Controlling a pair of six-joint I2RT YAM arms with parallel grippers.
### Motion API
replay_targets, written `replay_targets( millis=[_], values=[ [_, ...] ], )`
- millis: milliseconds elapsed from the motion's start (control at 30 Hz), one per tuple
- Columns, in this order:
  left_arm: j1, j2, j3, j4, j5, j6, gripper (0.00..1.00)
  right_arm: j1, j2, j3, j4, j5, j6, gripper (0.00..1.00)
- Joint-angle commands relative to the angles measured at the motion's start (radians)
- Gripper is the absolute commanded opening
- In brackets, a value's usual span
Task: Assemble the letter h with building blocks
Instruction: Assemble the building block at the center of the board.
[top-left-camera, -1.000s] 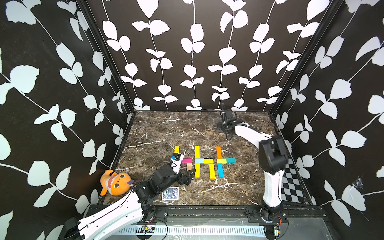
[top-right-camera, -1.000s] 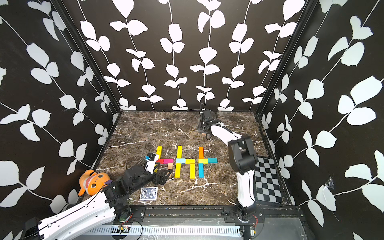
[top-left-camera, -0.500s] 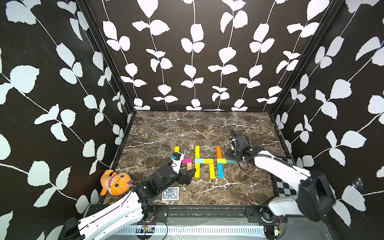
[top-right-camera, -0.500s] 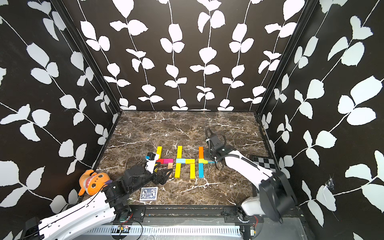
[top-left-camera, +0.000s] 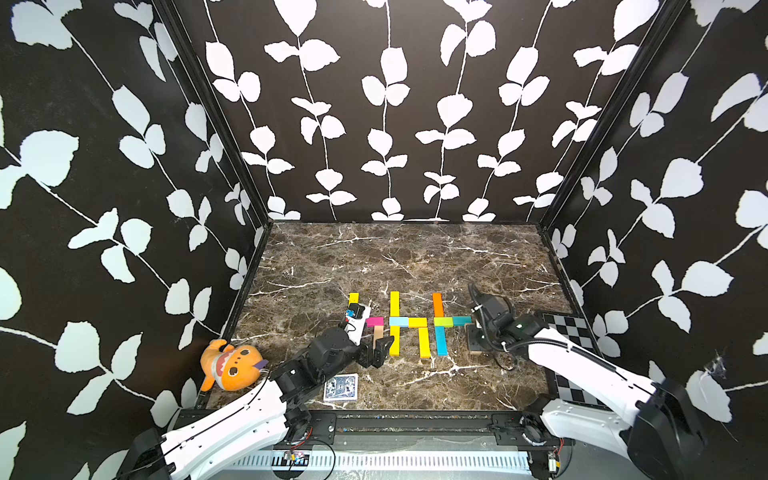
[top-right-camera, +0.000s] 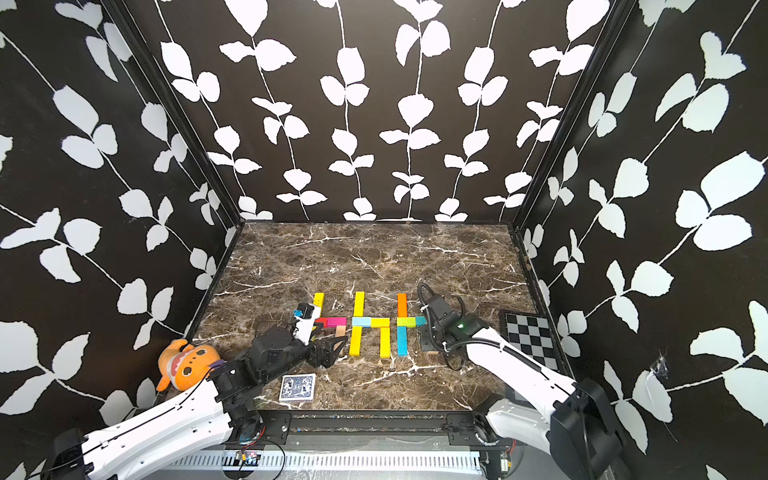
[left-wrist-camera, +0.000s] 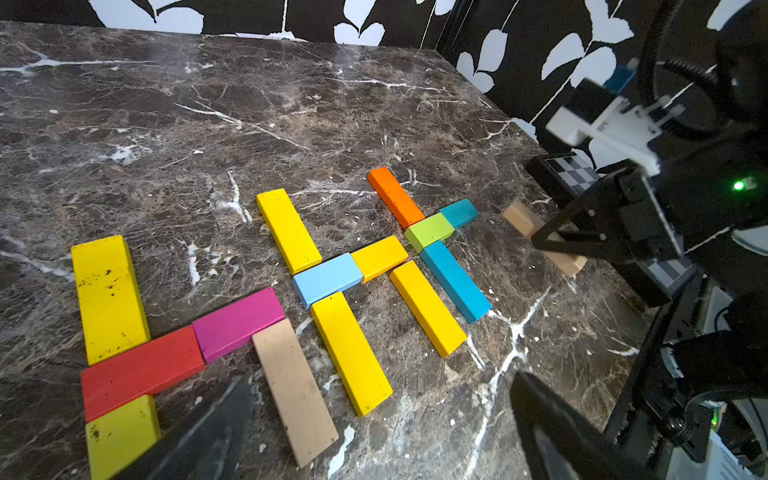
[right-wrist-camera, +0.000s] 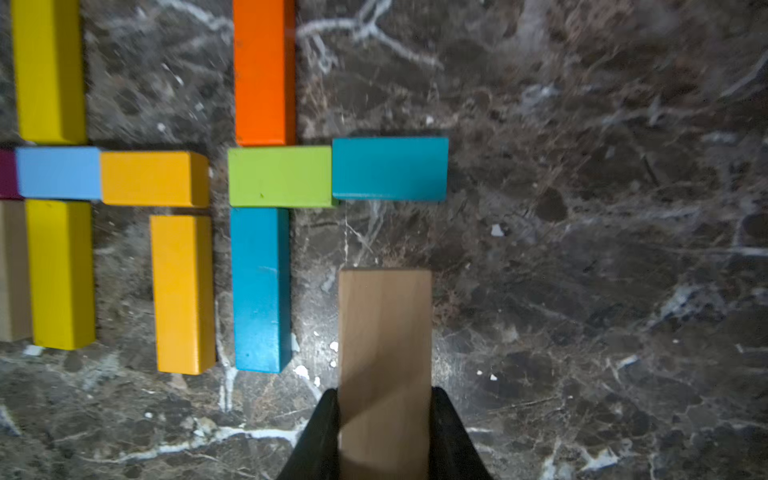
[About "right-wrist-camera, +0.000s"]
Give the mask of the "cyan long block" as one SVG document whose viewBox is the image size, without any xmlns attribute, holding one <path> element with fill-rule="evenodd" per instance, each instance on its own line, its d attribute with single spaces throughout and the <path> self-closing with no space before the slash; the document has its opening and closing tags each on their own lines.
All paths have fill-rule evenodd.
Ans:
<svg viewBox="0 0 768 480">
<path fill-rule="evenodd" d="M 232 208 L 235 365 L 279 374 L 292 358 L 289 213 Z"/>
</svg>

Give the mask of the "orange long block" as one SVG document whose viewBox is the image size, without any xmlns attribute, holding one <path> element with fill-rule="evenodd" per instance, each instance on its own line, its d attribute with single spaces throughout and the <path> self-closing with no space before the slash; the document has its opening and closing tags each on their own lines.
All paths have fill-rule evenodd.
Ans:
<svg viewBox="0 0 768 480">
<path fill-rule="evenodd" d="M 240 146 L 296 142 L 296 3 L 235 0 L 235 138 Z"/>
</svg>

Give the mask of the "teal short block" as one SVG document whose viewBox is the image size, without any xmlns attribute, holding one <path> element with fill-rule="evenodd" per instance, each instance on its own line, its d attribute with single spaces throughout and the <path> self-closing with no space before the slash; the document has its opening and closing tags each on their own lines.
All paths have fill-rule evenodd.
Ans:
<svg viewBox="0 0 768 480">
<path fill-rule="evenodd" d="M 338 138 L 332 194 L 340 200 L 440 202 L 446 198 L 446 137 Z"/>
</svg>

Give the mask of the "light blue short block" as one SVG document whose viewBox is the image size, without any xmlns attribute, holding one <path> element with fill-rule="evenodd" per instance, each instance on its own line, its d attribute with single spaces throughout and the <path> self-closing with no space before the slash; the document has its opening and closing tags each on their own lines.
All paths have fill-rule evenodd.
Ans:
<svg viewBox="0 0 768 480">
<path fill-rule="evenodd" d="M 98 147 L 19 147 L 15 155 L 19 192 L 24 198 L 103 198 Z"/>
</svg>

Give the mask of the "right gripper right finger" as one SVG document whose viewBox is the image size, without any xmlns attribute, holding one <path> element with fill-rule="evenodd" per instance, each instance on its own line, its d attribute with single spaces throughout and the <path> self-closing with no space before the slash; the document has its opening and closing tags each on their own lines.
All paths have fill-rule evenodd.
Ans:
<svg viewBox="0 0 768 480">
<path fill-rule="evenodd" d="M 446 391 L 433 387 L 430 403 L 430 479 L 491 479 Z"/>
</svg>

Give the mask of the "tan wood long block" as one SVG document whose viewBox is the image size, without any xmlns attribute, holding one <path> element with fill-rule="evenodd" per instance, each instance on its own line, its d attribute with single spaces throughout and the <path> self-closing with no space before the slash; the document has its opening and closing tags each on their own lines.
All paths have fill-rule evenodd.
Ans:
<svg viewBox="0 0 768 480">
<path fill-rule="evenodd" d="M 1 201 L 1 341 L 32 335 L 25 203 Z"/>
</svg>

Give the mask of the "lime green short block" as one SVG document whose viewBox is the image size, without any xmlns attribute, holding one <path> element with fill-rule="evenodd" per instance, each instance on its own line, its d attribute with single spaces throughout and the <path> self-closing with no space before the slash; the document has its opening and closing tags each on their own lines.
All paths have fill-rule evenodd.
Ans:
<svg viewBox="0 0 768 480">
<path fill-rule="evenodd" d="M 329 146 L 233 148 L 228 173 L 233 207 L 336 206 Z"/>
</svg>

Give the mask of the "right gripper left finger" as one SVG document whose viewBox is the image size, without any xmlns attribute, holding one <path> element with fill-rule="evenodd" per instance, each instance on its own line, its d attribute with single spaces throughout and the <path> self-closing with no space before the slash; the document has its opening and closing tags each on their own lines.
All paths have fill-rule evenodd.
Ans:
<svg viewBox="0 0 768 480">
<path fill-rule="evenodd" d="M 337 480 L 340 471 L 339 431 L 338 393 L 331 388 L 322 394 L 277 479 Z"/>
</svg>

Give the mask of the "magenta block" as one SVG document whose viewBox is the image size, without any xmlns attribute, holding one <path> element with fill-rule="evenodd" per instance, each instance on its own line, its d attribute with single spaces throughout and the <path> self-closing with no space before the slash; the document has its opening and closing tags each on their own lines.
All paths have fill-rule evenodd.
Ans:
<svg viewBox="0 0 768 480">
<path fill-rule="evenodd" d="M 16 156 L 13 150 L 0 151 L 0 199 L 19 200 Z"/>
</svg>

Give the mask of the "yellow block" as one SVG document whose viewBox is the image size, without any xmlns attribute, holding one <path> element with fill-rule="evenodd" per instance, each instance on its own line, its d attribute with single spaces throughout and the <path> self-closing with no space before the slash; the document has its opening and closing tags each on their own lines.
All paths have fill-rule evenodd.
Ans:
<svg viewBox="0 0 768 480">
<path fill-rule="evenodd" d="M 86 144 L 80 2 L 12 1 L 10 13 L 20 137 Z"/>
<path fill-rule="evenodd" d="M 96 338 L 91 204 L 27 200 L 33 343 L 76 350 Z"/>
</svg>

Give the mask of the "amber short block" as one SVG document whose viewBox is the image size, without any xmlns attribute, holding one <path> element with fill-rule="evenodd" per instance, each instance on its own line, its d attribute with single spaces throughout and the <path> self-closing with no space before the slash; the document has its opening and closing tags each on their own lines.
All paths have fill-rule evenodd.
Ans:
<svg viewBox="0 0 768 480">
<path fill-rule="evenodd" d="M 112 206 L 207 208 L 209 163 L 188 151 L 103 152 L 103 202 Z"/>
</svg>

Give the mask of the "natural wood long block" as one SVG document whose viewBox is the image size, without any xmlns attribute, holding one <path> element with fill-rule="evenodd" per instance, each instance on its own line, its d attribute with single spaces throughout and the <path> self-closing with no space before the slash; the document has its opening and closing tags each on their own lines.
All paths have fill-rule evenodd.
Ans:
<svg viewBox="0 0 768 480">
<path fill-rule="evenodd" d="M 340 476 L 425 479 L 432 274 L 347 269 L 339 278 Z"/>
</svg>

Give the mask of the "amber long block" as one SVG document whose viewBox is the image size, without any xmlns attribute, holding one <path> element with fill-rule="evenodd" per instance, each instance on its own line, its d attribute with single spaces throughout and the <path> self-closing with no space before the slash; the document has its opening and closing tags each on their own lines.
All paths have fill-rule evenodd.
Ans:
<svg viewBox="0 0 768 480">
<path fill-rule="evenodd" d="M 200 375 L 216 363 L 211 220 L 152 216 L 150 233 L 158 370 Z"/>
</svg>

